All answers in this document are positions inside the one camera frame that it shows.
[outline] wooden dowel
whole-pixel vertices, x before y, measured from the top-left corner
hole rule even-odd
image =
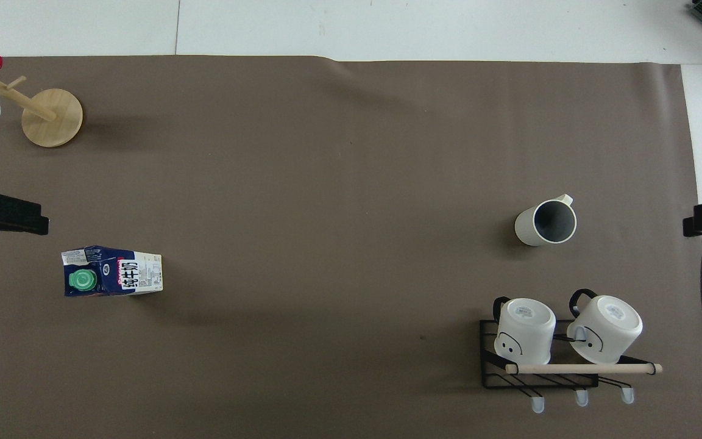
[[[7,84],[3,83],[2,81],[0,81],[0,96],[15,101],[15,103],[20,105],[22,108],[33,112],[37,116],[41,117],[41,119],[47,120],[48,122],[51,122],[56,118],[55,112],[50,111],[50,109],[47,109],[42,105],[32,102],[32,100],[23,95],[22,92],[17,90],[8,90]]]
[[[25,81],[25,80],[26,80],[26,77],[23,77],[23,76],[22,76],[22,77],[18,77],[16,80],[14,80],[14,81],[12,81],[11,83],[7,84],[7,87],[6,87],[6,88],[7,88],[8,90],[12,90],[12,89],[14,89],[15,87],[19,86],[20,84],[22,84],[23,81]]]
[[[660,364],[509,364],[505,372],[516,373],[662,373]]]

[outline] brown mat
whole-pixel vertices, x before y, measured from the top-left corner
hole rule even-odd
[[[48,150],[0,117],[0,192],[47,237],[0,233],[0,437],[702,437],[700,240],[677,66],[7,59],[87,114]],[[513,220],[576,198],[573,240]],[[59,253],[161,253],[166,291],[64,298]],[[557,316],[580,287],[644,320],[656,377],[480,388],[500,294]]]

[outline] mug holder stand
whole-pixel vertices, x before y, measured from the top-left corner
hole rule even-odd
[[[555,328],[555,343],[552,345],[552,362],[548,364],[553,371],[545,373],[528,372],[526,366],[521,370],[516,362],[505,359],[495,353],[494,343],[497,336],[498,323],[495,320],[480,320],[480,359],[481,385],[491,390],[517,390],[530,398],[530,408],[535,413],[545,409],[545,397],[538,389],[571,389],[576,393],[576,404],[585,407],[589,403],[589,389],[607,384],[618,387],[622,402],[632,404],[635,400],[633,387],[624,381],[613,380],[600,376],[601,372],[593,373],[592,369],[602,370],[602,373],[647,373],[655,375],[661,372],[661,366],[653,362],[622,355],[616,365],[591,365],[573,352],[566,337],[568,325],[572,319],[557,320]],[[635,372],[625,365],[640,365]]]

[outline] green cap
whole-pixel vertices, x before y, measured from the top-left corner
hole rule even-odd
[[[79,291],[88,291],[97,285],[97,274],[89,269],[79,269],[69,275],[69,285]]]

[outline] black mug handle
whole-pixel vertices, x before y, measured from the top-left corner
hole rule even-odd
[[[510,299],[505,296],[500,296],[495,299],[495,303],[492,304],[492,316],[494,317],[495,322],[500,322],[500,309],[502,308],[502,304],[509,300]]]
[[[573,317],[579,316],[579,307],[577,306],[577,303],[579,302],[579,297],[581,297],[582,294],[586,294],[588,298],[597,297],[597,294],[588,288],[576,290],[576,292],[574,292],[570,297],[570,301],[568,301],[568,307],[570,308],[570,313],[573,314]]]

